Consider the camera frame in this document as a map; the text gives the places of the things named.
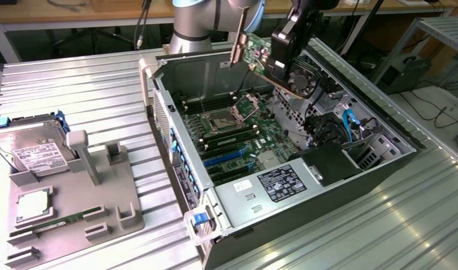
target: hard drive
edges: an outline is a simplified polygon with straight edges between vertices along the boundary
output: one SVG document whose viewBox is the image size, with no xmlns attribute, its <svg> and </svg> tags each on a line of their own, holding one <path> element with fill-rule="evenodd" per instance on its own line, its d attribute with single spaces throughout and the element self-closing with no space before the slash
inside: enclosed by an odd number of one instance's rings
<svg viewBox="0 0 458 270">
<path fill-rule="evenodd" d="M 47 176 L 68 169 L 76 153 L 64 143 L 67 130 L 54 114 L 14 119 L 0 128 L 0 155 L 16 172 Z"/>
</svg>

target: hard drive label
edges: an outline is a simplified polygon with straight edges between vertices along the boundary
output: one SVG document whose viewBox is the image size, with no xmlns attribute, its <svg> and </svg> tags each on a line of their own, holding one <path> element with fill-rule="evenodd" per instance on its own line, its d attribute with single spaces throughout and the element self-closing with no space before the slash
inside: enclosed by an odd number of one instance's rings
<svg viewBox="0 0 458 270">
<path fill-rule="evenodd" d="M 280 202 L 307 190 L 291 165 L 285 165 L 257 176 L 273 202 Z"/>
<path fill-rule="evenodd" d="M 63 153 L 55 142 L 16 149 L 12 152 L 26 168 L 34 173 L 67 166 Z"/>
</svg>

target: green circuit board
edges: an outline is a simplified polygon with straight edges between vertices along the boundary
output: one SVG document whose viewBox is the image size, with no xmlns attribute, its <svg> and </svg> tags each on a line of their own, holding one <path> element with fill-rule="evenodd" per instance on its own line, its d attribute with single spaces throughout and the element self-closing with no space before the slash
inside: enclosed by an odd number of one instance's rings
<svg viewBox="0 0 458 270">
<path fill-rule="evenodd" d="M 264 102 L 253 96 L 252 99 L 247 98 L 245 93 L 240 94 L 238 98 L 240 102 L 235 105 L 238 108 L 236 114 L 247 118 L 244 121 L 240 121 L 235 117 L 235 112 L 231 107 L 207 111 L 202 114 L 182 115 L 204 162 L 215 161 L 231 154 L 238 155 L 243 151 L 240 157 L 206 166 L 216 185 L 222 185 L 244 175 L 267 169 L 268 164 L 271 165 L 273 163 L 263 163 L 259 159 L 260 154 L 267 156 L 271 153 L 277 156 L 277 164 L 285 162 L 289 156 L 297 152 L 297 148 L 289 137 L 284 135 L 280 124 L 271 118 L 271 111 Z M 230 132 L 235 133 L 227 137 L 231 138 L 230 140 L 224 141 L 226 137 L 218 139 L 218 142 L 224 143 L 222 147 L 214 145 L 216 149 L 206 148 L 210 146 L 210 143 L 203 143 L 200 141 L 202 138 L 208 138 L 210 141 L 214 136 L 220 136 Z"/>
<path fill-rule="evenodd" d="M 243 60 L 255 72 L 264 75 L 264 65 L 271 55 L 271 41 L 252 33 L 244 33 L 244 35 L 248 36 L 248 41 L 244 45 Z"/>
</svg>

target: power supply label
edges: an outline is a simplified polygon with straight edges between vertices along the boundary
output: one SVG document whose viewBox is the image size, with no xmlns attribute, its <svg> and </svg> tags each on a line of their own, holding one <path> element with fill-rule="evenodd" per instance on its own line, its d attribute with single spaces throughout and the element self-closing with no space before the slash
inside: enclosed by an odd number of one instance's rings
<svg viewBox="0 0 458 270">
<path fill-rule="evenodd" d="M 273 202 L 280 202 L 307 190 L 291 165 L 285 165 L 257 176 Z"/>
<path fill-rule="evenodd" d="M 183 166 L 180 165 L 176 165 L 174 166 L 175 168 L 175 173 L 176 173 L 176 176 L 178 176 L 178 180 L 179 180 L 179 183 L 180 183 L 180 186 L 182 186 L 182 189 L 183 189 L 183 193 L 184 193 L 184 197 L 186 197 L 186 201 L 188 203 L 188 206 L 192 209 L 195 209 L 199 205 L 198 203 L 198 199 L 194 195 L 194 192 L 192 192 L 192 188 L 191 188 L 191 181 L 188 180 L 187 176 L 186 176 L 186 172 L 184 172 L 184 169 L 183 169 Z"/>
<path fill-rule="evenodd" d="M 63 153 L 55 142 L 16 149 L 12 152 L 26 168 L 34 173 L 67 166 Z"/>
</svg>

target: metal table surface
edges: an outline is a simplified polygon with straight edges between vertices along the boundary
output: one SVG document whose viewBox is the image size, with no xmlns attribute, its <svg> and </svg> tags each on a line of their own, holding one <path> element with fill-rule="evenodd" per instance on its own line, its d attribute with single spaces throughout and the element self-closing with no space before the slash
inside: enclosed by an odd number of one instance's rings
<svg viewBox="0 0 458 270">
<path fill-rule="evenodd" d="M 424 18 L 419 28 L 458 51 L 458 17 Z"/>
<path fill-rule="evenodd" d="M 87 131 L 90 152 L 112 141 L 127 146 L 146 221 L 142 231 L 35 269 L 202 267 L 144 113 L 138 61 L 150 53 L 163 51 L 28 62 L 7 65 L 0 73 L 0 115 L 32 116 L 59 109 L 71 129 Z M 7 246 L 7 174 L 0 157 L 0 259 Z M 2 261 L 0 269 L 8 269 Z"/>
<path fill-rule="evenodd" d="M 458 269 L 458 155 L 321 42 L 311 45 L 428 149 L 367 196 L 222 269 Z M 62 109 L 71 127 L 87 129 L 91 149 L 108 141 L 127 145 L 144 209 L 142 231 L 36 269 L 202 267 L 143 117 L 136 61 L 147 53 L 160 51 L 14 64 L 0 73 L 2 115 Z M 0 181 L 0 216 L 4 189 Z M 0 255 L 3 247 L 0 228 Z"/>
</svg>

